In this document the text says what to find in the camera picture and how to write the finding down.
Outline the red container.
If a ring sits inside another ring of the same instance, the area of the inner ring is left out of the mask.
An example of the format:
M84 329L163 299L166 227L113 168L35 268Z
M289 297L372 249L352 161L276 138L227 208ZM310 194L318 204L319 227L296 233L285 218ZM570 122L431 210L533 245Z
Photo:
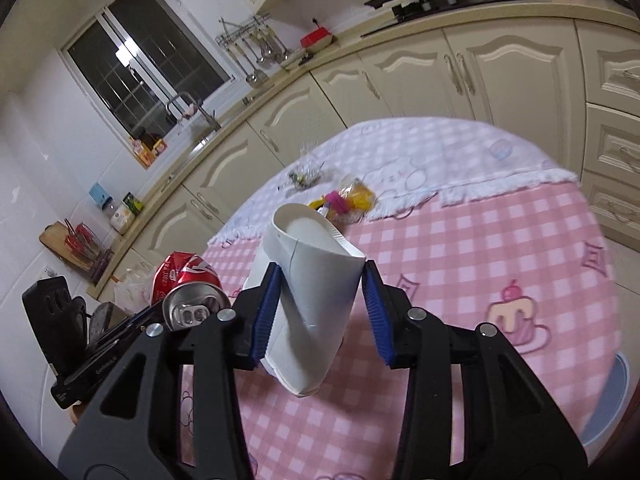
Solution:
M306 36L300 40L300 46L309 53L317 53L326 47L329 47L333 42L333 34L321 26L315 29L313 32L310 32Z

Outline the kitchen window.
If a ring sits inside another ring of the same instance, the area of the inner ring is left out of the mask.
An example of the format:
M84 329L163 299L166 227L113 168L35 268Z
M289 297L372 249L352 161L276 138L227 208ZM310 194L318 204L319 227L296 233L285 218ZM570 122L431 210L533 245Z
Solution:
M192 120L166 112L172 96L189 92L216 117L213 97L231 81L165 0L115 0L64 53L127 140L149 150Z

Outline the white paper cup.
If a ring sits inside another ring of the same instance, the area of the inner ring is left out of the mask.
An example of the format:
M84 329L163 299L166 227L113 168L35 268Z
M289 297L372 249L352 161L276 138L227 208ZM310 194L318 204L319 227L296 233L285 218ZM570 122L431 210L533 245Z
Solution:
M244 286L269 263L282 284L262 366L294 396L318 391L341 347L366 255L306 205L285 204L268 222Z

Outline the pink checkered tablecloth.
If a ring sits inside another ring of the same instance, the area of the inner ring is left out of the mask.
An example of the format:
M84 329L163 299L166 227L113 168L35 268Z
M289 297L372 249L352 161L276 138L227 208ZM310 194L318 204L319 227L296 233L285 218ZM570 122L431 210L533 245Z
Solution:
M620 346L620 316L612 258L576 183L457 205L432 197L344 233L386 283L442 322L496 323L570 426L585 428ZM312 396L293 396L264 370L239 373L255 476L390 478L407 380L378 356L362 300Z

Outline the small clear wrapper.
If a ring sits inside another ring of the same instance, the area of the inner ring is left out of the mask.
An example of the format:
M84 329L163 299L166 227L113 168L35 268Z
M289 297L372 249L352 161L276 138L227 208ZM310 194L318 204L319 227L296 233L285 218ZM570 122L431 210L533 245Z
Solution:
M306 190L315 186L323 176L323 162L303 160L288 173L288 180L296 190Z

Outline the light blue trash bin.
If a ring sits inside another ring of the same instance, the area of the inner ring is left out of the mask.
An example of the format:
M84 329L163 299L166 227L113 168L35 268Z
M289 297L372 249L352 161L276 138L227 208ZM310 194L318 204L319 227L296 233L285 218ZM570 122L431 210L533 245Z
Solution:
M580 435L580 442L587 450L598 448L608 440L608 430L623 414L628 389L629 363L622 352L617 352L596 409Z

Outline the cream kitchen cabinets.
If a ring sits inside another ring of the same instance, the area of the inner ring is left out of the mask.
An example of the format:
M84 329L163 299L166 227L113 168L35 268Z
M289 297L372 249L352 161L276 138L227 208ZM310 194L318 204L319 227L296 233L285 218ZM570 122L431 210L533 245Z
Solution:
M488 122L536 143L574 172L590 167L591 113L639 115L639 21L610 0L501 3L424 18L369 37L351 30L313 61L235 105L220 130L146 196L114 245L105 297L126 260L157 261L181 243L202 248L247 197L316 143L364 120L435 115Z

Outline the red cola can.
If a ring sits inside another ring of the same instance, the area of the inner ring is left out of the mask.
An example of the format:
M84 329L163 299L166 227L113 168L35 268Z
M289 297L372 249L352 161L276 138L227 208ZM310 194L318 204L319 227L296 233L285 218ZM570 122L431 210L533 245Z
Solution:
M231 307L217 272L201 256L173 252L155 271L151 302L171 330L187 330Z

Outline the steel sink faucet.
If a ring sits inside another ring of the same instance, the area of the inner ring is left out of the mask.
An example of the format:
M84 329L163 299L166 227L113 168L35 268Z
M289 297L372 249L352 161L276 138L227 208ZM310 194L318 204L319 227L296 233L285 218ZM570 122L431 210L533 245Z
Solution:
M184 110L178 107L177 105L178 101L182 101L186 103L186 108ZM207 122L207 125L209 125L209 127L212 128L214 131L219 131L221 129L221 124L220 122L218 122L217 118L215 117L215 113L214 112L209 113L203 107L203 104L197 99L195 99L193 96L191 96L189 92L186 92L186 91L178 92L168 100L168 102L165 105L165 110L168 114L171 114L171 107L173 106L177 107L179 117L181 119L191 119L195 115L200 114Z

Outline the yellow clear plastic bag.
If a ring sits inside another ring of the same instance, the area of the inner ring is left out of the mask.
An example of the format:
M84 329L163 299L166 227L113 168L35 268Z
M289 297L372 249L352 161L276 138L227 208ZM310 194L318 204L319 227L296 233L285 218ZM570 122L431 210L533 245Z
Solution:
M335 190L313 200L308 206L329 222L342 226L361 221L375 204L375 192L359 178L347 176Z

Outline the utensil hanging rack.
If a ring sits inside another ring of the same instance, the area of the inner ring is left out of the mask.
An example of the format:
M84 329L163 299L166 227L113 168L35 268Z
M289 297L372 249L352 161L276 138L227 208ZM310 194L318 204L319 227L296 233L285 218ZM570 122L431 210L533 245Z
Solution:
M264 13L255 14L242 23L232 23L225 18L218 20L222 33L216 37L216 44L235 62L252 89L267 82L266 68L282 67L293 58L293 51L271 27L270 18L269 13Z

